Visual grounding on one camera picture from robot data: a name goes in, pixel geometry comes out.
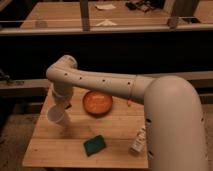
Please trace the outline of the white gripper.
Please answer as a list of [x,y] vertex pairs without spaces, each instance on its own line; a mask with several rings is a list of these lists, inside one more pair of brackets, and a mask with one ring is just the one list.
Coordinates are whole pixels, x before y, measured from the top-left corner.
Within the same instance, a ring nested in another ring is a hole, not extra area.
[[62,127],[69,127],[71,122],[66,111],[58,105],[51,106],[46,112],[47,119]]

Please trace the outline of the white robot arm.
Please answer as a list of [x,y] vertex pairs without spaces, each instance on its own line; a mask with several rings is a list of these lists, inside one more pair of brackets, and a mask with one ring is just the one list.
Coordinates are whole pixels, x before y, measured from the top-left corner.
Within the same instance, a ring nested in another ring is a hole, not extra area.
[[202,104],[187,80],[82,71],[70,55],[53,63],[46,77],[62,103],[76,86],[142,104],[150,171],[209,171]]

